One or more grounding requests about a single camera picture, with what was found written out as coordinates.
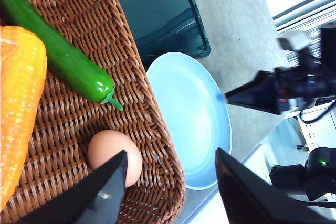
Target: egg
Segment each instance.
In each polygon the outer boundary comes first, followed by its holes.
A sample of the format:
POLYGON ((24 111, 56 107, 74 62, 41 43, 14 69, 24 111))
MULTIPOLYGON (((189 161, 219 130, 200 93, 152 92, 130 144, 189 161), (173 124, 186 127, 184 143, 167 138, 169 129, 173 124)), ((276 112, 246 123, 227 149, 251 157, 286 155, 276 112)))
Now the egg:
POLYGON ((125 187, 130 187, 141 175, 142 158, 137 146, 125 134, 105 130, 94 135, 89 144, 89 162, 92 169, 97 169, 122 150, 127 152, 125 187))

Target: green chili pepper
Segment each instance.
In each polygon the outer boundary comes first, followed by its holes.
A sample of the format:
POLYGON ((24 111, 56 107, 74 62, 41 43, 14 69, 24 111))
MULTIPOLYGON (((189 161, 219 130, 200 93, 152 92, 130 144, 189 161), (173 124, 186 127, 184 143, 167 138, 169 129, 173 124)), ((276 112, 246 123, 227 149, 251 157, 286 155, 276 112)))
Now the green chili pepper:
POLYGON ((110 102, 118 110, 123 109, 112 97, 111 77, 51 27, 28 0, 0 0, 0 10, 11 25, 24 27, 44 42, 48 69, 73 90, 92 102, 110 102))

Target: plate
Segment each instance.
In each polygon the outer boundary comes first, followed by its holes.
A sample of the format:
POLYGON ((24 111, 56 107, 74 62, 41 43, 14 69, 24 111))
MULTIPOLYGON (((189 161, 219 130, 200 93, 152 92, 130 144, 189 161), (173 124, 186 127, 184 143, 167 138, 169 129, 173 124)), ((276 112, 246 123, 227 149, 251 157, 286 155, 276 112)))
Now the plate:
POLYGON ((169 52, 147 70, 157 102, 185 171, 187 188, 217 183, 215 151, 231 152, 224 97, 209 72, 192 57, 169 52))

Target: gray countertop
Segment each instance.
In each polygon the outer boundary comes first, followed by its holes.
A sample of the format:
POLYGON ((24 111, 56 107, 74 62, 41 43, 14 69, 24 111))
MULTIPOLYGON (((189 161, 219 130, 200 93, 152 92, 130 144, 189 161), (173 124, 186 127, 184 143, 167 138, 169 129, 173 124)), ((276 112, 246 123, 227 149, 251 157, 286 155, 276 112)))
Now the gray countertop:
MULTIPOLYGON (((280 50, 277 31, 266 0, 196 0, 211 54, 200 59, 222 93, 250 80, 259 69, 272 70, 285 66, 287 60, 280 50)), ((228 106, 232 127, 232 155, 242 161, 257 144, 282 120, 256 110, 228 106)), ((217 189, 187 190, 185 207, 174 222, 186 219, 217 189)))

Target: wicker basket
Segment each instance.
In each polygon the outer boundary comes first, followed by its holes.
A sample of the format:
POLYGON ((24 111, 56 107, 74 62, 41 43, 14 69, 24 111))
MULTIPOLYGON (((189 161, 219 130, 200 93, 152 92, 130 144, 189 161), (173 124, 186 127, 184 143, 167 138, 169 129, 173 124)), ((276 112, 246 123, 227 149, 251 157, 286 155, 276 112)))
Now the wicker basket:
POLYGON ((29 0, 73 45, 113 77, 119 112, 72 92, 50 72, 15 194, 1 212, 12 222, 87 176, 90 139, 105 129, 132 138, 143 158, 118 223, 171 223, 185 199, 185 178, 118 0, 29 0))

